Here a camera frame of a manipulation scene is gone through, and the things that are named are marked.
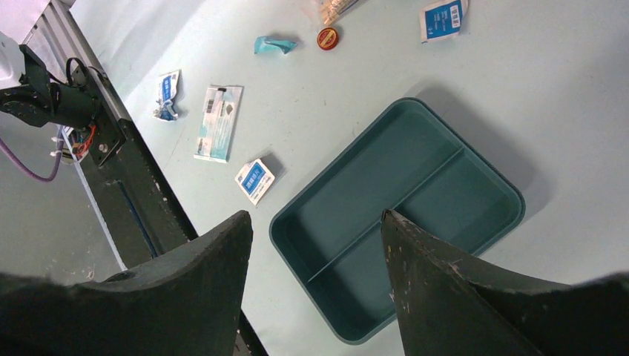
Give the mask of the clear bag of swabs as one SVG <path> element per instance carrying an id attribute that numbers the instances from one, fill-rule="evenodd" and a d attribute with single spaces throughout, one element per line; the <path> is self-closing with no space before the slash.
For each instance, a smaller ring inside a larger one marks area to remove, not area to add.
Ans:
<path id="1" fill-rule="evenodd" d="M 309 6 L 319 23 L 331 25 L 359 3 L 360 0 L 313 0 L 309 1 Z"/>

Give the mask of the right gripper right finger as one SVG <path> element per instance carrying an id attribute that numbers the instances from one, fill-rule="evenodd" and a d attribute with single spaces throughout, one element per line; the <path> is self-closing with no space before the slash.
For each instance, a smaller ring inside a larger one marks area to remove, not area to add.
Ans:
<path id="1" fill-rule="evenodd" d="M 393 210 L 381 237 L 406 355 L 626 355 L 628 274 L 567 285 L 507 270 Z"/>

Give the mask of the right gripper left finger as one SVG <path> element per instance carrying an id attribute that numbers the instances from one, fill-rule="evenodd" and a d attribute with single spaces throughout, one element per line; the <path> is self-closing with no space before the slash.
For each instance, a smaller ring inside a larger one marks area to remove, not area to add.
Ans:
<path id="1" fill-rule="evenodd" d="M 102 282 L 1 276 L 3 355 L 231 355 L 253 231 L 238 211 Z"/>

